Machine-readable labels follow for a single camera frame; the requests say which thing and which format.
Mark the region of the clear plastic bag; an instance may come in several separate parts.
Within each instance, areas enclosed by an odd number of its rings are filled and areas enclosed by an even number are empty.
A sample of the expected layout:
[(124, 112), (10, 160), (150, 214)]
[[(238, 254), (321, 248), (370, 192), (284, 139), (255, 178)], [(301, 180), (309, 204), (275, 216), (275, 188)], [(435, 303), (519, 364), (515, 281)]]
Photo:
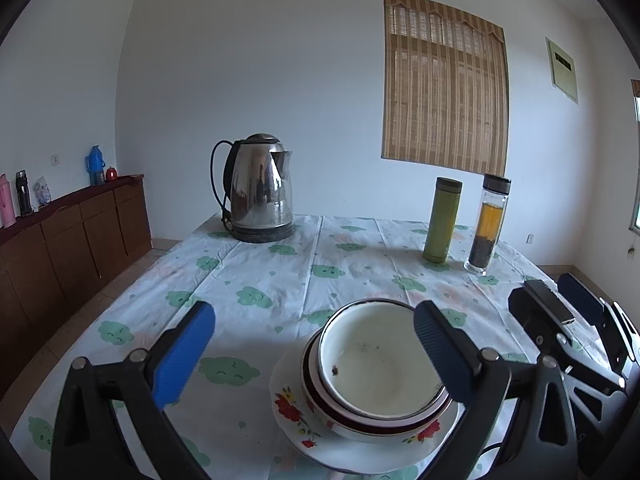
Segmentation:
[(39, 177), (32, 185), (32, 189), (34, 190), (39, 209), (48, 206), (52, 202), (50, 188), (45, 177)]

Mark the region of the green wall panel box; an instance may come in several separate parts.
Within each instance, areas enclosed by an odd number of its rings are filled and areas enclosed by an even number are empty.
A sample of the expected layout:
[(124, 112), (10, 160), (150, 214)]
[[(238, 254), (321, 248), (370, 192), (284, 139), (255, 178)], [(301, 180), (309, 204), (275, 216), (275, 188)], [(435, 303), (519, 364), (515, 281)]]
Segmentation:
[(578, 103), (578, 88), (573, 58), (551, 39), (546, 39), (552, 84), (573, 102)]

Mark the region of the black thermos flask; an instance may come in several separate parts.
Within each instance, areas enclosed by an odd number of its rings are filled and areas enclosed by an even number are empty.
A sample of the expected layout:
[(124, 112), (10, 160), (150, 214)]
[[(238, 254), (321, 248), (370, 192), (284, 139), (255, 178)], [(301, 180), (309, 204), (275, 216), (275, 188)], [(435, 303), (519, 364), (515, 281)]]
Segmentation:
[(17, 171), (15, 174), (15, 187), (20, 216), (22, 218), (30, 216), (32, 214), (32, 203), (30, 202), (28, 177), (25, 170)]

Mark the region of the white enamel bowl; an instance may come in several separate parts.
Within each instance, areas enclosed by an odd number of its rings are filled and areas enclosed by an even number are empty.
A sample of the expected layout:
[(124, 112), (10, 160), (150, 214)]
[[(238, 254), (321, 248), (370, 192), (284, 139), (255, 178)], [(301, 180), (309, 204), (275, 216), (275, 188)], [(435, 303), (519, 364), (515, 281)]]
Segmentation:
[(324, 388), (359, 416), (408, 422), (437, 411), (449, 394), (420, 343), (414, 309), (373, 298), (341, 307), (324, 324), (317, 368)]

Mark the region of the black smartphone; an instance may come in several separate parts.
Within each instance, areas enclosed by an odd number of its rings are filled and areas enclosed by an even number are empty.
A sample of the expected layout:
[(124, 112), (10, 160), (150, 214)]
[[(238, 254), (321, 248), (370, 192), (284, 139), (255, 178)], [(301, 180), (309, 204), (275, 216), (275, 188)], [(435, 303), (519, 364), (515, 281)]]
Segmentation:
[(530, 296), (539, 300), (544, 307), (563, 325), (575, 321), (574, 314), (567, 309), (563, 301), (541, 280), (526, 280), (524, 288)]

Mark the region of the cloud-print tablecloth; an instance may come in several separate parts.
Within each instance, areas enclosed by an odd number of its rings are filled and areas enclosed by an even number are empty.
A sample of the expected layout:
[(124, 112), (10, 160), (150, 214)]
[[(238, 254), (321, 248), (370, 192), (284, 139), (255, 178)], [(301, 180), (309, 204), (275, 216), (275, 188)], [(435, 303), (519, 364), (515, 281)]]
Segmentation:
[(73, 359), (118, 362), (149, 347), (197, 301), (211, 304), (216, 330), (167, 415), (215, 479), (326, 479), (330, 472), (288, 443), (277, 413), (303, 403), (273, 396), (274, 364), (296, 339), (321, 328), (344, 304), (392, 298), (431, 300), (479, 347), (532, 362), (538, 351), (510, 315), (512, 289), (542, 272), (500, 244), (485, 275), (465, 271), (473, 231), (456, 226), (447, 260), (423, 259), (421, 221), (300, 216), (294, 234), (268, 244), (235, 240), (208, 220), (160, 258), (83, 333), (52, 370), (10, 440), (39, 478), (50, 474), (56, 410)]

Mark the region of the small red ornament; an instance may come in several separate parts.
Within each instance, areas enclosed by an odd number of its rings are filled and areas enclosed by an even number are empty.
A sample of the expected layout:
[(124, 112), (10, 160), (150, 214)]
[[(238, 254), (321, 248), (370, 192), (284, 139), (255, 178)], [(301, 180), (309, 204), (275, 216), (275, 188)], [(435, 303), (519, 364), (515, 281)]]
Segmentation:
[(108, 167), (105, 171), (105, 180), (107, 180), (107, 182), (112, 182), (115, 181), (117, 177), (117, 170), (114, 167)]

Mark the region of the pink plastic bowl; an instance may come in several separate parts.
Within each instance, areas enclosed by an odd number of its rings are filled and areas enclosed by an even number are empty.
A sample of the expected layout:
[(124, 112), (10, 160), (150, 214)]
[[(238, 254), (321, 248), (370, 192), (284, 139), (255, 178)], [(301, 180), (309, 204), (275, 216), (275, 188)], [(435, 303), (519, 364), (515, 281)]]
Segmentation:
[(425, 411), (406, 419), (375, 419), (351, 412), (335, 401), (322, 384), (317, 370), (318, 340), (319, 334), (315, 333), (305, 344), (300, 358), (300, 374), (306, 397), (314, 404), (314, 412), (326, 415), (332, 426), (348, 428), (358, 434), (405, 434), (435, 420), (454, 403), (447, 390), (440, 387), (435, 400), (427, 405)]

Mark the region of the glass tea bottle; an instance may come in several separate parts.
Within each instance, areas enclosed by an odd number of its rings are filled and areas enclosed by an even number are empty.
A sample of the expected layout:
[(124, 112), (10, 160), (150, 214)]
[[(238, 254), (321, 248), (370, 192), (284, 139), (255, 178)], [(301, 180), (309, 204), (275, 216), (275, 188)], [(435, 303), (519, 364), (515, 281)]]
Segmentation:
[(482, 199), (466, 270), (485, 275), (497, 246), (511, 191), (509, 179), (485, 174)]

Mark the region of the brown wooden sideboard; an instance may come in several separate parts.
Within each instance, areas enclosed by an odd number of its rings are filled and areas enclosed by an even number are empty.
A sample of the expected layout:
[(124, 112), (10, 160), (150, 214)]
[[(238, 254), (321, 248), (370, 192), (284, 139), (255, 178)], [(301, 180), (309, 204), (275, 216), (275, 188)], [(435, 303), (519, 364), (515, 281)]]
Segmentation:
[(100, 289), (152, 249), (141, 174), (88, 186), (1, 230), (1, 390)]

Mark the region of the stainless steel electric kettle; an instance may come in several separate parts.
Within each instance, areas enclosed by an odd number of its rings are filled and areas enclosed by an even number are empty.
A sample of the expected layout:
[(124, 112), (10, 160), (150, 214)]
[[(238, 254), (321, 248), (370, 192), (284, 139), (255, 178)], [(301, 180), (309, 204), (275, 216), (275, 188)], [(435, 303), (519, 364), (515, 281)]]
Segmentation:
[(270, 243), (293, 233), (292, 152), (269, 133), (232, 144), (222, 183), (229, 207), (224, 218), (237, 240)]

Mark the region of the pink thermos flask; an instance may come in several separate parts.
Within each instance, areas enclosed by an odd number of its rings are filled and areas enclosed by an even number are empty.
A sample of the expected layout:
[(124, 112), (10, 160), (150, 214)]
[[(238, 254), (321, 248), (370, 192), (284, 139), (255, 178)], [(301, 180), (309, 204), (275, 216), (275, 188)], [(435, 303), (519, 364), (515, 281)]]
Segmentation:
[(4, 228), (13, 226), (16, 222), (10, 182), (5, 174), (0, 176), (0, 217)]

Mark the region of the blue water jug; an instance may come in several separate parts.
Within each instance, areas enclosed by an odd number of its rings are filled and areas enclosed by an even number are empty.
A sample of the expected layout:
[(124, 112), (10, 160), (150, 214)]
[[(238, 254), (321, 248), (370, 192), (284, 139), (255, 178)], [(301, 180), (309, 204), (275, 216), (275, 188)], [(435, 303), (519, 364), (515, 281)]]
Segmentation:
[(93, 145), (89, 154), (85, 157), (86, 170), (89, 174), (91, 185), (102, 185), (105, 182), (105, 162), (103, 154), (97, 145)]

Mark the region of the white plate red flowers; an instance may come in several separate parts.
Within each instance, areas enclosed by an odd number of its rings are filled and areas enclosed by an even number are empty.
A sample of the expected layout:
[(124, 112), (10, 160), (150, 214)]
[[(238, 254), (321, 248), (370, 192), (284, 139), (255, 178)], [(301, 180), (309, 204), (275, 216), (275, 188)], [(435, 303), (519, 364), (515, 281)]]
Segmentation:
[(449, 402), (424, 425), (406, 430), (332, 417), (303, 383), (308, 342), (300, 338), (290, 344), (269, 381), (274, 419), (294, 448), (313, 462), (346, 474), (388, 474), (428, 465), (454, 430), (460, 412), (457, 402)]

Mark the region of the green thermos bottle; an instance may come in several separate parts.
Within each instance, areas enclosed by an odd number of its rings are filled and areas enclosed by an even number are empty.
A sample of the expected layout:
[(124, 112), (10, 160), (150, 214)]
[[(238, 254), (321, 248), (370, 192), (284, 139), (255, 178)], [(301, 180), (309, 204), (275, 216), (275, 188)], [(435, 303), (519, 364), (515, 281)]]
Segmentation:
[(444, 263), (456, 224), (462, 183), (438, 177), (428, 222), (423, 258), (431, 263)]

